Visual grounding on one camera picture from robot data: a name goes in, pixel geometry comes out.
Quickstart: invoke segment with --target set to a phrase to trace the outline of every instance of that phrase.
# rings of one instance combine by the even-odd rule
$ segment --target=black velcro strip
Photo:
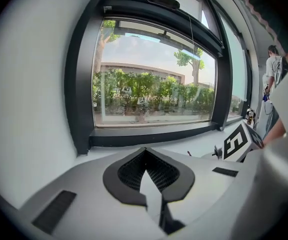
[[[70,207],[76,195],[76,193],[63,190],[39,214],[39,216],[37,216],[32,224],[45,233],[51,234],[67,209]]]
[[[236,175],[238,175],[238,171],[237,170],[229,170],[229,169],[220,168],[220,167],[216,167],[212,171],[216,172],[216,173],[219,173],[219,174],[224,174],[224,175],[227,175],[227,176],[231,176],[231,177],[236,177]]]

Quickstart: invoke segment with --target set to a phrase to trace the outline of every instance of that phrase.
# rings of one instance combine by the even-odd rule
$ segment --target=fluorescent light
[[[190,56],[190,57],[192,57],[195,60],[198,60],[198,61],[201,60],[201,58],[199,56],[194,55],[193,53],[189,52],[188,50],[183,49],[183,50],[181,50],[181,52],[186,54],[186,55],[188,55],[188,56]]]
[[[134,33],[125,33],[126,37],[138,37],[140,39],[144,39],[144,40],[148,40],[148,41],[152,41],[152,42],[156,42],[159,43],[161,40],[158,38],[154,38],[154,37],[150,37],[150,36],[146,36],[146,35],[142,35],[142,34],[134,34]]]

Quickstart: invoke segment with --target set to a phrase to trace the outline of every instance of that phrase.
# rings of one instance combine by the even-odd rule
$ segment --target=window
[[[239,38],[234,34],[228,23],[221,18],[227,34],[233,68],[232,98],[228,118],[240,116],[243,104],[247,101],[247,68],[245,52]]]
[[[215,59],[179,34],[134,19],[105,19],[94,53],[97,128],[209,121]]]
[[[201,22],[205,27],[211,30],[217,37],[219,33],[215,24],[211,10],[204,0],[176,0],[180,4],[180,9],[196,20]]]

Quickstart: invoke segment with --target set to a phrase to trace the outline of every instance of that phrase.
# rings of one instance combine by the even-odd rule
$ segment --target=black hair
[[[276,54],[276,55],[279,55],[279,51],[278,51],[278,49],[276,48],[276,45],[270,45],[270,46],[268,47],[268,51],[269,51],[269,52],[272,52],[272,53],[274,53],[274,54]]]

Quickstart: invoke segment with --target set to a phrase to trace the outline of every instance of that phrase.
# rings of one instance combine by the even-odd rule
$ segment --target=backpack
[[[288,73],[288,62],[284,56],[281,56],[277,63],[277,70],[275,72],[275,88],[279,85],[285,75]]]

